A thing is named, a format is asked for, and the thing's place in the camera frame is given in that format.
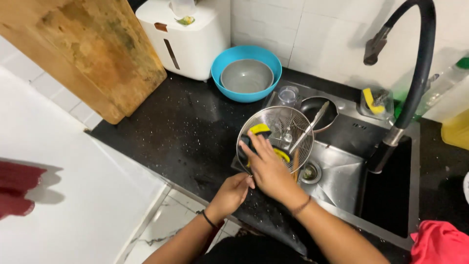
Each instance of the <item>yellow container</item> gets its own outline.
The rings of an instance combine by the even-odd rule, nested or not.
[[[469,109],[443,123],[441,138],[446,144],[469,150]]]

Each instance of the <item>black granite countertop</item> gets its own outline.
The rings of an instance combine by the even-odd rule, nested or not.
[[[282,79],[359,102],[360,90],[293,70]],[[223,181],[235,173],[230,164],[244,122],[263,101],[241,104],[208,83],[171,72],[131,117],[117,125],[101,122],[91,136],[211,201]],[[451,222],[469,233],[469,205],[462,177],[469,171],[469,151],[441,141],[441,124],[421,120],[420,219]],[[271,235],[300,253],[315,253],[312,241],[284,207],[257,188],[234,213],[239,220]],[[408,252],[362,232],[392,263],[409,260]]]

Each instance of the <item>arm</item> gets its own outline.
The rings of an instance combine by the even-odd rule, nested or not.
[[[254,181],[246,173],[227,178],[205,209],[207,218],[215,225],[220,224],[244,202],[249,187],[254,188]],[[191,263],[200,255],[212,230],[213,227],[204,216],[197,215],[173,238],[153,252],[143,264]]]
[[[276,156],[269,140],[248,133],[257,155],[242,141],[240,146],[251,161],[257,186],[268,196],[296,211],[308,202],[309,196],[293,181],[283,162]],[[296,219],[308,230],[326,258],[334,264],[389,263],[364,237],[331,215],[316,202],[309,202],[297,212]]]

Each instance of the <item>person's right hand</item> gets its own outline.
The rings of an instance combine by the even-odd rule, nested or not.
[[[269,140],[248,132],[257,155],[242,141],[239,145],[248,156],[257,186],[268,196],[294,209],[308,200],[307,194],[296,184],[288,168],[273,151]]]

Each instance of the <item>wire mesh strainer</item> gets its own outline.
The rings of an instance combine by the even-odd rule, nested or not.
[[[300,111],[290,107],[272,106],[265,108],[255,113],[248,119],[248,121],[246,121],[238,135],[236,146],[241,139],[241,135],[247,134],[251,127],[258,124],[265,124],[269,127],[272,132],[269,136],[269,141],[272,145],[276,145],[289,151],[290,147],[294,145],[294,143],[308,128],[310,122]],[[310,130],[296,148],[298,150],[298,166],[294,168],[293,159],[291,159],[290,162],[285,163],[291,173],[295,172],[305,164],[311,154],[313,143],[314,133]],[[238,157],[238,161],[241,163],[244,170],[250,173],[250,170],[246,168],[245,164],[241,161],[238,151],[238,147],[236,147],[236,156]]]

